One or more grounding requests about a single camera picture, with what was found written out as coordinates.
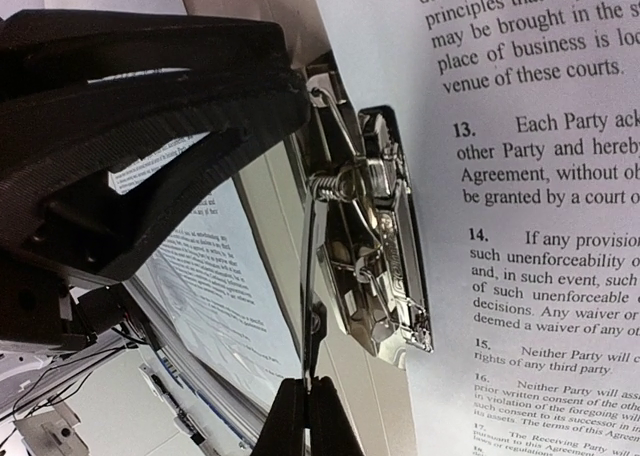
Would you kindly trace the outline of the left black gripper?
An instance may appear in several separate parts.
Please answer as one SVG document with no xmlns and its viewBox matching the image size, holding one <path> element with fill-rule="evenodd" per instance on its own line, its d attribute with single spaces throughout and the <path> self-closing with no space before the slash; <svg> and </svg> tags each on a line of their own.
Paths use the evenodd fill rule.
<svg viewBox="0 0 640 456">
<path fill-rule="evenodd" d="M 125 321 L 130 296 L 90 274 L 92 255 L 75 240 L 1 228 L 1 344 L 90 346 Z"/>
</svg>

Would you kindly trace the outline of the printed paper sheet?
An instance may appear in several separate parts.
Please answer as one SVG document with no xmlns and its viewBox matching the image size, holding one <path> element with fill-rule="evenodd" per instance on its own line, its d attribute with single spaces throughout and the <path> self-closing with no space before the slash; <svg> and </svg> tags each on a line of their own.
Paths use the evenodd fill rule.
<svg viewBox="0 0 640 456">
<path fill-rule="evenodd" d="M 261 399 L 298 354 L 233 180 L 209 193 L 145 265 L 188 350 Z"/>
<path fill-rule="evenodd" d="M 317 3 L 409 167 L 419 453 L 637 454 L 639 0 Z"/>
</svg>

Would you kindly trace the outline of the metal folder clip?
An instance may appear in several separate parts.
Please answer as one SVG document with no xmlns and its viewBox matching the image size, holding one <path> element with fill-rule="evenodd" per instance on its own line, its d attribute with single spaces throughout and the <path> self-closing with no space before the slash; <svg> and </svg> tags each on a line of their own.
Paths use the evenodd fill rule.
<svg viewBox="0 0 640 456">
<path fill-rule="evenodd" d="M 305 186 L 304 278 L 320 268 L 341 330 L 403 370 L 433 349 L 407 158 L 394 111 L 353 107 L 334 63 L 303 74 L 309 126 L 295 147 Z"/>
</svg>

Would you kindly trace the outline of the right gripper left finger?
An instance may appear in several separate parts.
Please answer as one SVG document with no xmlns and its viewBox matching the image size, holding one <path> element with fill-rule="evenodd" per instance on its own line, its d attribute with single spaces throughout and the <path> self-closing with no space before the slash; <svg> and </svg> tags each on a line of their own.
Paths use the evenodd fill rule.
<svg viewBox="0 0 640 456">
<path fill-rule="evenodd" d="M 301 379 L 282 381 L 254 446 L 254 456 L 305 454 L 306 396 Z"/>
</svg>

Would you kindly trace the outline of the beige file folder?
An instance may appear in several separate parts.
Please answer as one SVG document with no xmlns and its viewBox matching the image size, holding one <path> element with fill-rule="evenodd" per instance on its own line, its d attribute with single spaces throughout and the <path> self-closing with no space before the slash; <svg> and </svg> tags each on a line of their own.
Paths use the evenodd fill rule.
<svg viewBox="0 0 640 456">
<path fill-rule="evenodd" d="M 315 0 L 183 0 L 197 15 L 260 19 L 278 23 L 294 67 L 302 67 L 329 48 Z M 303 232 L 300 186 L 285 141 L 255 160 L 234 183 L 257 233 L 259 249 L 275 286 L 283 314 L 301 337 L 299 252 Z M 334 317 L 320 348 L 317 371 L 330 376 L 364 452 L 414 455 L 416 436 L 404 371 L 372 357 L 345 335 Z"/>
</svg>

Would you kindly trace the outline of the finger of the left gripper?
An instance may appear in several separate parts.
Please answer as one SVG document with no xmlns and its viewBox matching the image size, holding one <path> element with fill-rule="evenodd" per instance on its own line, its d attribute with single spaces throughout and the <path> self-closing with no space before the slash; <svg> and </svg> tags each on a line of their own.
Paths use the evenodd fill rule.
<svg viewBox="0 0 640 456">
<path fill-rule="evenodd" d="M 1 24 L 2 278 L 130 278 L 309 116 L 274 22 L 17 12 Z"/>
</svg>

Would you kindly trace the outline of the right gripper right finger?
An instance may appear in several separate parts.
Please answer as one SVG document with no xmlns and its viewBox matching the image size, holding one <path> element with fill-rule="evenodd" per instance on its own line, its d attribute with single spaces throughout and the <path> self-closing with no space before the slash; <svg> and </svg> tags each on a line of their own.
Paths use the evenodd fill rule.
<svg viewBox="0 0 640 456">
<path fill-rule="evenodd" d="M 308 397 L 312 455 L 362 456 L 363 451 L 330 377 L 315 378 Z"/>
</svg>

